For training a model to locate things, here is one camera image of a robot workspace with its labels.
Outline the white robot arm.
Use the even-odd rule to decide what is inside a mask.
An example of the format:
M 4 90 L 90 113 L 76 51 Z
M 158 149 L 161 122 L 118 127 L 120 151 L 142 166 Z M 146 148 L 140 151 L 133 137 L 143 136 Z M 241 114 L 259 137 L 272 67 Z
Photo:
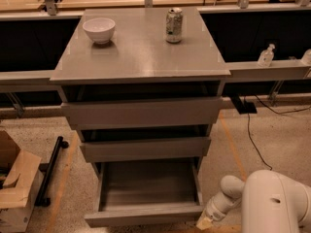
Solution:
M 196 227 L 210 228 L 237 206 L 241 233 L 311 233 L 311 187 L 268 170 L 258 170 L 244 182 L 223 177 Z

